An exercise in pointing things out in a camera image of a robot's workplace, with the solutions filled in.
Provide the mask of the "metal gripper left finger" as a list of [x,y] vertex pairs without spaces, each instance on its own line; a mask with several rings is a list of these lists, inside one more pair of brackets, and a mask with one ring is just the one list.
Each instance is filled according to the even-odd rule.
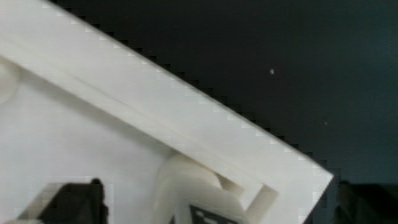
[[101,180],[65,183],[49,199],[35,199],[10,224],[108,224]]

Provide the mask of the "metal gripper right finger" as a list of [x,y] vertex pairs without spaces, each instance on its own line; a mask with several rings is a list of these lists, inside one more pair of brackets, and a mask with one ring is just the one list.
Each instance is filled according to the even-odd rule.
[[398,184],[339,182],[334,224],[398,224]]

